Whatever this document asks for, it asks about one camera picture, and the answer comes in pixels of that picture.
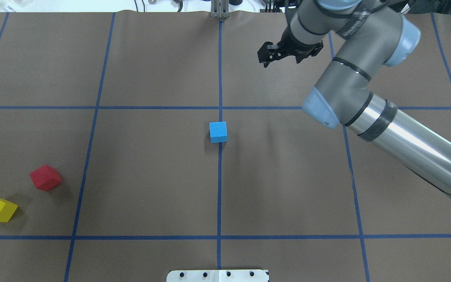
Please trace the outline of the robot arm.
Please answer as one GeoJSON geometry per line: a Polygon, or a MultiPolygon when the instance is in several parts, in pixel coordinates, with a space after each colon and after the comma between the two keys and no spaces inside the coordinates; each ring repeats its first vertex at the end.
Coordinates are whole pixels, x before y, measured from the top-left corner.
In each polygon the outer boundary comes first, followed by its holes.
{"type": "Polygon", "coordinates": [[[451,142],[401,111],[367,86],[381,66],[404,61],[420,41],[420,30],[386,0],[297,0],[286,11],[278,43],[265,42],[258,61],[316,56],[334,31],[344,44],[302,104],[328,128],[343,125],[397,159],[451,199],[451,142]]]}

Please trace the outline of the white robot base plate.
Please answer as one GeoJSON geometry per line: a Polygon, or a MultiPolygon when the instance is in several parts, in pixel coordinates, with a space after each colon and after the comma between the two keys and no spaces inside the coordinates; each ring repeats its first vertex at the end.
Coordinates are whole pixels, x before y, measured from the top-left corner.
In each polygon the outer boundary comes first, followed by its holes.
{"type": "Polygon", "coordinates": [[[262,269],[201,269],[170,271],[167,282],[269,282],[269,271],[262,269]]]}

